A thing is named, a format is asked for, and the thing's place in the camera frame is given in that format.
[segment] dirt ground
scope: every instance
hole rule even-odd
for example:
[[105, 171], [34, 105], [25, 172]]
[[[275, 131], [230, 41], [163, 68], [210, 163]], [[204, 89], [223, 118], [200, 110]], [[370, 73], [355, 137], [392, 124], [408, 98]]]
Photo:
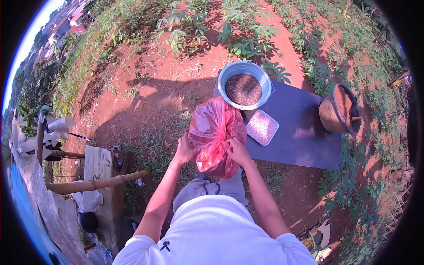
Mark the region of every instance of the dirt ground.
[[[273, 12], [269, 4], [261, 4], [263, 9], [273, 16], [269, 24], [279, 29], [279, 35], [271, 39], [275, 51], [269, 59], [286, 67], [286, 72], [292, 74], [289, 77], [292, 86], [313, 92], [313, 87], [301, 68], [302, 55], [298, 54], [290, 43], [291, 33], [282, 25], [281, 18]], [[163, 34], [160, 39], [144, 46], [141, 53], [135, 52], [135, 45], [120, 45], [116, 64], [97, 66], [94, 76], [88, 77], [86, 85], [79, 91], [76, 101], [81, 102], [81, 105], [75, 104], [73, 112], [73, 119], [78, 124], [72, 127], [71, 132], [91, 138], [91, 145], [109, 149], [118, 142], [142, 140], [141, 133], [148, 128], [157, 130], [171, 124], [171, 130], [181, 129], [178, 124], [173, 123], [175, 116], [189, 112], [192, 106], [211, 98], [219, 69], [232, 60], [238, 60], [235, 56], [228, 59], [229, 52], [217, 41], [217, 29], [222, 18], [220, 2], [215, 2], [210, 15], [207, 20], [209, 31], [206, 33], [210, 45], [192, 59], [175, 59], [169, 46], [162, 46], [162, 41], [169, 37], [168, 34]], [[328, 24], [324, 18], [319, 17], [316, 20], [323, 26]], [[327, 37], [326, 43], [331, 44], [339, 37], [337, 34]], [[284, 56], [279, 57], [277, 52], [282, 52]], [[321, 47], [323, 60], [324, 52], [325, 47]], [[346, 67], [349, 75], [350, 66]], [[360, 106], [364, 126], [357, 138], [361, 143], [366, 143], [366, 134], [369, 134], [372, 127], [371, 116], [362, 101]], [[166, 151], [175, 152], [172, 150], [175, 138], [167, 133], [163, 133], [163, 137]], [[66, 142], [65, 150], [83, 153], [85, 144], [84, 140], [72, 137]], [[265, 176], [270, 163], [258, 161], [258, 164], [262, 176]], [[331, 216], [324, 212], [324, 198], [318, 196], [318, 180], [322, 176], [318, 168], [276, 163], [274, 165], [287, 173], [277, 204], [294, 234], [300, 234], [330, 218], [330, 243], [335, 243], [344, 229], [354, 226], [346, 209], [337, 207]], [[75, 166], [74, 161], [70, 159], [64, 161], [63, 167], [70, 176], [76, 176], [81, 171], [81, 166]], [[387, 169], [382, 170], [382, 161], [370, 155], [365, 167], [357, 171], [357, 179], [362, 185], [367, 182], [368, 176], [377, 177], [380, 173], [385, 175]], [[251, 199], [248, 191], [246, 197]], [[144, 202], [140, 203], [141, 208], [145, 207]], [[260, 225], [254, 206], [249, 204], [249, 209]]]

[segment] red plastic bag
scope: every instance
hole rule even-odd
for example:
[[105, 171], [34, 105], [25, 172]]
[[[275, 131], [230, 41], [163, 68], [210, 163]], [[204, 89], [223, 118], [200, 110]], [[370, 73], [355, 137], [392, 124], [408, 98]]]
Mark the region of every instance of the red plastic bag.
[[198, 148], [195, 156], [197, 168], [209, 176], [229, 179], [240, 167], [227, 155], [227, 139], [236, 137], [246, 145], [246, 125], [240, 110], [222, 97], [211, 98], [194, 111], [188, 131], [191, 148]]

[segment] logo on shirt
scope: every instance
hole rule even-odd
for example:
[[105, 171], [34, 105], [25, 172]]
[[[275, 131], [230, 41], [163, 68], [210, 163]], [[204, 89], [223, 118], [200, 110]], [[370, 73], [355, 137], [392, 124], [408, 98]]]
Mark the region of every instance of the logo on shirt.
[[166, 241], [164, 241], [163, 242], [163, 247], [159, 250], [159, 251], [162, 251], [162, 249], [164, 249], [164, 248], [166, 248], [166, 250], [168, 250], [168, 252], [169, 252], [169, 240], [166, 240]]

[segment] soil in pot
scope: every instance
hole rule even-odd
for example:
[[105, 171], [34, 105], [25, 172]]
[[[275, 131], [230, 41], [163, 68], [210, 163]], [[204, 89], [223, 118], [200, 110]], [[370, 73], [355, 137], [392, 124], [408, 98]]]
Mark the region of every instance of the soil in pot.
[[261, 99], [262, 87], [254, 76], [237, 74], [227, 80], [225, 93], [232, 102], [243, 106], [251, 106]]
[[346, 94], [343, 87], [338, 86], [336, 90], [336, 101], [340, 113], [346, 118], [346, 124], [352, 129], [352, 120], [350, 117], [350, 110], [352, 108], [352, 101]]

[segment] white beans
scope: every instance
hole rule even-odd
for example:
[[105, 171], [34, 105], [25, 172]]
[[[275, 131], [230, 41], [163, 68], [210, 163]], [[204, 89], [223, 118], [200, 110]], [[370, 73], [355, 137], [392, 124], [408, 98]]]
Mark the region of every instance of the white beans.
[[261, 145], [267, 145], [278, 129], [278, 123], [262, 110], [253, 114], [246, 125], [247, 134]]

